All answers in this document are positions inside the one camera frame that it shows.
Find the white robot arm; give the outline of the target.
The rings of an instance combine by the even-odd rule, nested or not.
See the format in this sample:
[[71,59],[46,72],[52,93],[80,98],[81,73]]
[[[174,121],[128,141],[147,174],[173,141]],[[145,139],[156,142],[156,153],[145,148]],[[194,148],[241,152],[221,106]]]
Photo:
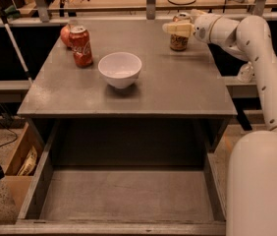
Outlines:
[[193,10],[190,20],[163,30],[251,63],[266,129],[240,138],[230,155],[226,236],[277,236],[277,56],[268,23],[256,15],[236,21]]

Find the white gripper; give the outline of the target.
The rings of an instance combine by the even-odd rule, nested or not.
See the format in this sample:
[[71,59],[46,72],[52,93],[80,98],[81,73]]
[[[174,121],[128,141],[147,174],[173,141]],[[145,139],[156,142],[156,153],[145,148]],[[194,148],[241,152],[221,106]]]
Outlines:
[[207,14],[198,9],[191,9],[191,16],[197,17],[194,25],[189,22],[171,22],[164,24],[162,29],[170,34],[181,37],[194,37],[204,43],[218,43],[218,38],[213,34],[214,25],[220,19],[215,14]]

